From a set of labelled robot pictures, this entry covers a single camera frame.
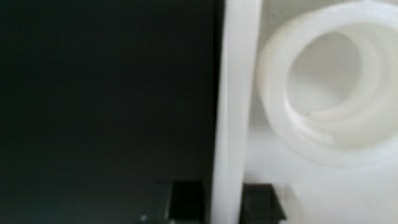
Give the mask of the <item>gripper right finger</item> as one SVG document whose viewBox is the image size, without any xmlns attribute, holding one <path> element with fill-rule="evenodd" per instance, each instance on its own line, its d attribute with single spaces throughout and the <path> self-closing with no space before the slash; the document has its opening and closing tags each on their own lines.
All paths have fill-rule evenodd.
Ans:
<svg viewBox="0 0 398 224">
<path fill-rule="evenodd" d="M 270 183 L 244 185 L 242 224 L 304 224 L 304 209 L 292 190 Z"/>
</svg>

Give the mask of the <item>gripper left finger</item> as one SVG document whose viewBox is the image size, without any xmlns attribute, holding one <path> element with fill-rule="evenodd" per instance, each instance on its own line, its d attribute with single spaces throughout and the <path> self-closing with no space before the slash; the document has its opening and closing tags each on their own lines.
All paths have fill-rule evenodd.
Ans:
<svg viewBox="0 0 398 224">
<path fill-rule="evenodd" d="M 203 182 L 160 182 L 141 224 L 205 224 L 205 213 Z"/>
</svg>

